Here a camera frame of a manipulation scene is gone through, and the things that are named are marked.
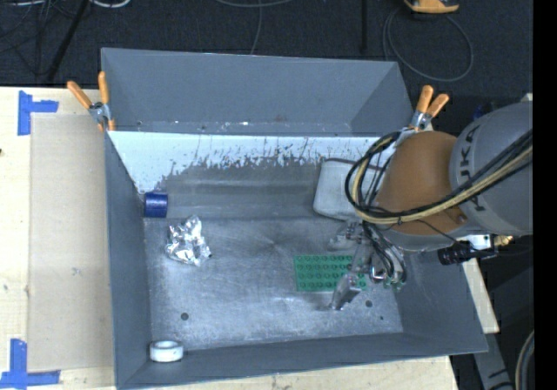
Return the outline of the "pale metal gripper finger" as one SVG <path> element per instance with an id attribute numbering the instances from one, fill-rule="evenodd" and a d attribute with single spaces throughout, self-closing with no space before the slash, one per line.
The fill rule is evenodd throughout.
<path id="1" fill-rule="evenodd" d="M 344 274 L 338 281 L 337 285 L 334 288 L 332 299 L 329 304 L 329 307 L 333 310 L 341 310 L 339 308 L 339 301 L 341 297 L 341 293 L 346 289 L 353 286 L 353 276 L 349 273 Z"/>
<path id="2" fill-rule="evenodd" d="M 352 303 L 352 301 L 358 297 L 362 289 L 360 287 L 351 286 L 346 288 L 342 293 L 339 301 L 339 308 L 343 309 L 346 305 Z"/>

